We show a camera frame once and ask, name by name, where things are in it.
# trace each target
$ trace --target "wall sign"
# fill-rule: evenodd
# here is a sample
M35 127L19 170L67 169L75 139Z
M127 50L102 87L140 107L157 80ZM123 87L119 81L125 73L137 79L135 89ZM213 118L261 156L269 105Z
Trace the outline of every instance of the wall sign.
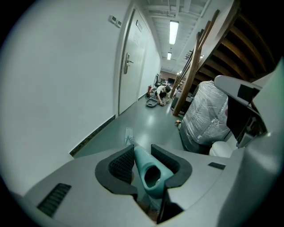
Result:
M139 23L138 20L136 21L136 26L138 27L138 29L140 30L140 32L142 32L142 26L141 26L141 24Z

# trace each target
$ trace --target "door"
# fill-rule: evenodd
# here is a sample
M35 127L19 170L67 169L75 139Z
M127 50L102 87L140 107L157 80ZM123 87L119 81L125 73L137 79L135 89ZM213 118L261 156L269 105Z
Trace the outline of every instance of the door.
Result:
M125 45L119 92L119 114L138 99L144 68L149 31L140 13L135 10Z

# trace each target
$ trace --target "person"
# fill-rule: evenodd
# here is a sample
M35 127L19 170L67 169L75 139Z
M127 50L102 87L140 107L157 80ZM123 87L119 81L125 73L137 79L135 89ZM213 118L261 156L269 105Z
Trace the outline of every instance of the person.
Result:
M164 97L166 97L166 103L168 102L168 99L169 99L169 93L170 92L170 87L167 85L167 86L159 86L155 92L155 95L156 97L158 98L158 101L160 103L161 106L164 106L165 103L162 102L162 99Z

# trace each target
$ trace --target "ceiling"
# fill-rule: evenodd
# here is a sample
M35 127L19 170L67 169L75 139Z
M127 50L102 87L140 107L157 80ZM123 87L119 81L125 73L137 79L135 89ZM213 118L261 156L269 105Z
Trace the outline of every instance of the ceiling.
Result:
M193 29L204 15L211 0L143 0L144 9L152 19L162 52L162 70L170 73L180 72L191 51L185 49ZM179 21L177 39L169 44L170 20ZM167 53L172 52L171 60Z

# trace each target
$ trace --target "teal handle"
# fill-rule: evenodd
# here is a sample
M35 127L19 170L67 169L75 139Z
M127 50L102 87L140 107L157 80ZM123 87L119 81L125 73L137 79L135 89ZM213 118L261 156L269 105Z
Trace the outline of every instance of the teal handle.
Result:
M173 172L141 146L134 148L134 158L147 194L156 199L162 198L165 180L173 176Z

